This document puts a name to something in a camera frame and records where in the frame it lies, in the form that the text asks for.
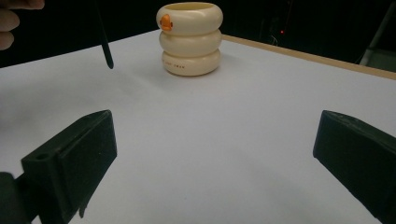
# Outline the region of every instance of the dark background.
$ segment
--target dark background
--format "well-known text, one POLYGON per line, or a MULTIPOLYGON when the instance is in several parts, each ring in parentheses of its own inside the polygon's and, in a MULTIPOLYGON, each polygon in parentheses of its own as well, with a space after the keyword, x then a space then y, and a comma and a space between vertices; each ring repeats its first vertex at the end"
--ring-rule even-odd
MULTIPOLYGON (((109 41, 158 29, 158 9, 175 2, 97 0, 109 41)), ((226 35, 359 63, 391 0, 208 2, 222 9, 220 30, 226 35)), ((15 10, 21 25, 13 31, 13 46, 0 51, 0 67, 99 45, 94 10, 93 0, 47 0, 42 10, 15 10)), ((396 51, 395 23, 393 16, 381 49, 396 51)))

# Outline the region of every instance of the human hand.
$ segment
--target human hand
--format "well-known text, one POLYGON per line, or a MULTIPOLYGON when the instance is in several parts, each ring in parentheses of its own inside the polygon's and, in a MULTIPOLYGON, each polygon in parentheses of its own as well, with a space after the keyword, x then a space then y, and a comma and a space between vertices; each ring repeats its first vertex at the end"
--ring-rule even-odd
POLYGON ((10 9, 41 9, 44 0, 0 0, 0 50, 8 49, 14 42, 10 32, 20 25, 20 19, 10 9))

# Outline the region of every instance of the white table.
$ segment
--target white table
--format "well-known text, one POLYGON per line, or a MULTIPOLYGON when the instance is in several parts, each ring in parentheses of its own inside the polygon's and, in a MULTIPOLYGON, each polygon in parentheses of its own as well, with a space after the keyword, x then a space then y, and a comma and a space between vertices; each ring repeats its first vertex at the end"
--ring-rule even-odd
POLYGON ((110 109, 119 156, 71 223, 379 223, 312 150, 324 109, 396 136, 395 80, 229 41, 175 77, 158 36, 111 43, 113 70, 100 47, 0 69, 0 171, 110 109))

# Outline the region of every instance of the wooden table edge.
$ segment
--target wooden table edge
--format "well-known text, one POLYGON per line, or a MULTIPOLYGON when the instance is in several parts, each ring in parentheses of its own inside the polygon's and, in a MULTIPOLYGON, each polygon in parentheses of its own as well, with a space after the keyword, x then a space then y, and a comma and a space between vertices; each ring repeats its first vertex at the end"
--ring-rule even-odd
POLYGON ((253 48, 257 48, 257 49, 265 49, 265 50, 269 50, 269 51, 272 51, 275 53, 289 55, 291 57, 308 60, 310 62, 323 63, 323 64, 331 65, 334 67, 344 68, 344 69, 348 69, 351 71, 360 72, 360 73, 364 73, 364 74, 368 74, 368 75, 372 75, 372 76, 376 76, 376 77, 384 77, 384 78, 396 80, 396 73, 393 73, 390 71, 385 71, 385 70, 367 67, 367 66, 363 66, 363 65, 359 65, 359 64, 354 64, 354 63, 346 63, 346 62, 338 61, 335 59, 330 59, 330 58, 325 58, 325 57, 321 57, 321 56, 314 55, 314 54, 300 52, 300 51, 293 50, 293 49, 284 49, 281 47, 276 47, 276 46, 272 46, 272 45, 252 41, 252 40, 247 40, 244 38, 235 37, 235 36, 231 36, 231 35, 223 35, 222 39, 231 41, 231 42, 234 42, 237 44, 250 46, 253 48))

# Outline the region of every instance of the cream ring toy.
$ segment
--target cream ring toy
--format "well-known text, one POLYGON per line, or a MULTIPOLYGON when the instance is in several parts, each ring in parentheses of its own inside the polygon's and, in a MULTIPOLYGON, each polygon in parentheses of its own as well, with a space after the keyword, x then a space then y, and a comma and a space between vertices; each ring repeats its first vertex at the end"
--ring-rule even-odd
POLYGON ((160 44, 167 53, 179 57, 197 57, 212 53, 219 48, 221 31, 218 29, 207 35, 160 34, 160 44))
POLYGON ((219 29, 223 15, 221 9, 211 3, 175 3, 161 7, 157 12, 157 24, 172 35, 204 35, 219 29))
POLYGON ((168 72, 179 76, 200 76, 219 66, 220 51, 202 57, 182 58, 163 52, 163 66, 168 72))

